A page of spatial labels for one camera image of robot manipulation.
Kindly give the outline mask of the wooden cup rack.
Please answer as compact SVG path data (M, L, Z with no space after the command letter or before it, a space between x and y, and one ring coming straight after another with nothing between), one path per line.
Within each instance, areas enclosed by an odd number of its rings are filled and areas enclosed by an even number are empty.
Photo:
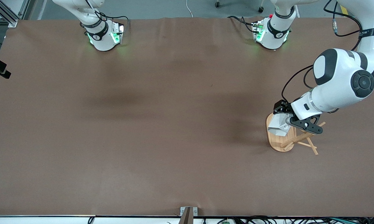
M267 125L269 123L268 119L269 115L266 118L265 126L267 129ZM306 146L312 149L315 155L318 155L317 147L313 144L311 137L315 136L314 134L302 131L295 127L291 127L288 134L285 137L282 136L275 136L272 133L267 131L268 142L272 149L278 152L288 152L292 150L292 148L299 144L302 146Z

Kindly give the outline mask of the silver base connector box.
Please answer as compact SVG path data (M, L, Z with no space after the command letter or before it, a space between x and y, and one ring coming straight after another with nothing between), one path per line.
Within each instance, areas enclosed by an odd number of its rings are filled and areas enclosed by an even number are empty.
M263 20L261 21L256 21L251 24L252 31L253 31L253 38L255 42L261 42L262 37L265 34L265 28L264 28L264 23Z
M113 42L115 44L121 44L122 37L123 37L123 29L124 29L123 24L120 24L114 21L112 22L111 37L113 38Z

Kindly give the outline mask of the aluminium frame post with bracket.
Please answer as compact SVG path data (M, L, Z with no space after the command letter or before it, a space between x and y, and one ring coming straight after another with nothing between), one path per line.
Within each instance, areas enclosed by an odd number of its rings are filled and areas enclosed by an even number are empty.
M0 0L0 18L8 23L9 27L16 27L19 20L19 17L2 0Z

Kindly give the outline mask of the brown table cover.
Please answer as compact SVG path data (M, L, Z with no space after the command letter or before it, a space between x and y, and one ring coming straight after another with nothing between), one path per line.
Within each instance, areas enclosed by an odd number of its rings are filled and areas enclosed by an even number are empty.
M19 21L0 60L0 215L374 216L374 92L324 114L315 155L276 152L265 120L328 48L298 18L266 50L231 19L133 20L97 51L76 20Z

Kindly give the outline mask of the silver metal bracket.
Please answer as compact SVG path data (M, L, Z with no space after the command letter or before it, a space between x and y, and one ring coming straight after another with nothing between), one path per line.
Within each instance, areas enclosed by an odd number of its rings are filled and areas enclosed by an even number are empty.
M198 216L198 207L180 207L180 217L183 215L184 211L190 208L190 212L193 214L193 217Z

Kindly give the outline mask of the white faceted cup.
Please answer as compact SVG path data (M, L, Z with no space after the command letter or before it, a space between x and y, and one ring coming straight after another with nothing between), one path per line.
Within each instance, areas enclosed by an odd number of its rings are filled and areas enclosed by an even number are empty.
M290 124L291 118L292 114L289 113L269 114L267 131L274 134L275 136L285 137L292 127Z

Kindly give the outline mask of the grey metal beam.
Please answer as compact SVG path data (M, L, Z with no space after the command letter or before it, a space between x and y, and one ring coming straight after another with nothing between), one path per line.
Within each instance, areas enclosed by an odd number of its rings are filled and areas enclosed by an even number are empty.
M23 0L18 13L23 20L41 20L48 0Z

